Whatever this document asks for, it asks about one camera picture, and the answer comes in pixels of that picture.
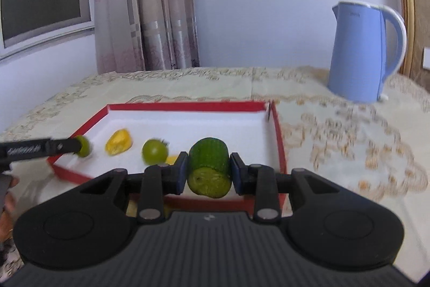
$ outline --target green cherry tomato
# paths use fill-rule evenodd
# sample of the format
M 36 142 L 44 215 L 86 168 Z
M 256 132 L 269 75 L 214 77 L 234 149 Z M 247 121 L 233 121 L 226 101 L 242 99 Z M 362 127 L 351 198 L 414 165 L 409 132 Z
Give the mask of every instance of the green cherry tomato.
M 87 157 L 91 153 L 91 144 L 86 137 L 83 135 L 75 136 L 75 139 L 78 139 L 81 143 L 81 149 L 79 152 L 76 152 L 78 157 Z
M 158 139 L 149 139 L 142 147 L 142 159 L 148 166 L 165 163 L 169 149 L 167 143 Z

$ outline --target green vegetable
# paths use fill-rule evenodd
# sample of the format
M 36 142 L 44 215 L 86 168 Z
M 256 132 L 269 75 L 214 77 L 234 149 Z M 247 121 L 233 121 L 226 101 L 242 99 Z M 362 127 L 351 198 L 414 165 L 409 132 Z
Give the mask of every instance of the green vegetable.
M 78 157 L 87 157 L 91 153 L 91 144 L 86 137 L 83 135 L 75 136 L 75 139 L 79 140 L 81 143 L 81 149 L 79 152 L 76 152 Z
M 149 139 L 142 147 L 142 159 L 148 166 L 165 163 L 169 149 L 167 143 L 158 139 Z
M 197 195 L 221 198 L 231 187 L 231 171 L 227 145 L 214 137 L 206 137 L 190 149 L 188 186 Z

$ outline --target kettle handle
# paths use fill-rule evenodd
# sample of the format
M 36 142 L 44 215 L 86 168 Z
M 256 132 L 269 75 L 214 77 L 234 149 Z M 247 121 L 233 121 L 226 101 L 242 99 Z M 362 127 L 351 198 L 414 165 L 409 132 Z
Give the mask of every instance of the kettle handle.
M 406 54 L 406 44 L 407 44 L 407 35 L 406 35 L 406 27 L 401 15 L 391 9 L 390 7 L 382 6 L 381 8 L 382 15 L 384 20 L 390 21 L 397 32 L 397 52 L 396 52 L 396 60 L 390 66 L 385 68 L 385 74 L 382 78 L 382 82 L 384 82 L 390 75 L 396 73 L 405 59 Z

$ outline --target floral curtain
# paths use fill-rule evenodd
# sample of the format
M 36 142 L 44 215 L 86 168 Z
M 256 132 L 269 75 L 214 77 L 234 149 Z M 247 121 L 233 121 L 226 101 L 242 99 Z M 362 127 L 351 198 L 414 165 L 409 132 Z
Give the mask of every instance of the floral curtain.
M 193 0 L 95 0 L 99 73 L 199 66 Z

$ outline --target beige tablecloth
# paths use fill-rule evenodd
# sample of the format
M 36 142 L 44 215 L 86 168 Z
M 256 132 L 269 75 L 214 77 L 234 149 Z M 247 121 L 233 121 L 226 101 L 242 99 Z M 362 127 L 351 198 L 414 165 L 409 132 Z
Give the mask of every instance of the beige tablecloth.
M 388 101 L 357 105 L 326 88 L 327 71 L 184 69 L 91 76 L 0 135 L 0 141 L 68 137 L 108 103 L 274 99 L 289 170 L 304 167 L 394 211 L 405 226 L 395 265 L 419 280 L 430 269 L 430 95 L 406 77 L 385 84 Z M 13 189 L 19 215 L 74 185 L 56 179 L 45 160 L 19 162 Z M 283 214 L 291 213 L 289 202 Z M 16 252 L 9 265 L 13 272 Z

